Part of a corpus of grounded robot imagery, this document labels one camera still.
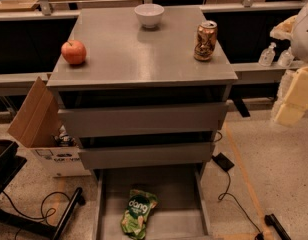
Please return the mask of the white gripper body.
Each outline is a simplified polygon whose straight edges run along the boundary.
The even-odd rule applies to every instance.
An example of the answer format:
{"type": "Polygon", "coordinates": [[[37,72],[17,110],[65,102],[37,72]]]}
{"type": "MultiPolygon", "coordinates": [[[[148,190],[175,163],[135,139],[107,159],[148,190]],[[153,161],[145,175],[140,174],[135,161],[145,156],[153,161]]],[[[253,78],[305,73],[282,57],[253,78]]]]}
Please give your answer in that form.
{"type": "Polygon", "coordinates": [[[279,23],[270,31],[270,36],[278,40],[290,40],[295,20],[296,15],[279,23]]]}

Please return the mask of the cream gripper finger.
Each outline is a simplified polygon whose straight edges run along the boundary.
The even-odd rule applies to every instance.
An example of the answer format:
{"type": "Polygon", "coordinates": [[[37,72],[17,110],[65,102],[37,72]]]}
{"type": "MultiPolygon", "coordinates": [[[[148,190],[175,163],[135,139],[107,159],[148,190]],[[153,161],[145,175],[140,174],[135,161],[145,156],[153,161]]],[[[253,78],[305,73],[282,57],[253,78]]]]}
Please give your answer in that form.
{"type": "Polygon", "coordinates": [[[295,125],[305,114],[305,109],[294,104],[275,103],[273,107],[273,120],[283,126],[295,125]]]}
{"type": "Polygon", "coordinates": [[[298,69],[284,97],[286,104],[308,110],[308,66],[298,69]]]}

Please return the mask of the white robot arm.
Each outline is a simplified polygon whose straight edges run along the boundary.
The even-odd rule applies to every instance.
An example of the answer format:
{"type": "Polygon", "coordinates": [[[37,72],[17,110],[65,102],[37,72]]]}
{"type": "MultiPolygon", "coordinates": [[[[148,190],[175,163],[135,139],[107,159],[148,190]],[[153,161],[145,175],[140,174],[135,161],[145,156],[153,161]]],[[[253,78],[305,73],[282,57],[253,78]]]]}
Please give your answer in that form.
{"type": "Polygon", "coordinates": [[[288,39],[292,55],[306,63],[295,72],[285,71],[272,109],[275,123],[291,127],[308,110],[308,2],[296,16],[274,27],[270,36],[288,39]]]}

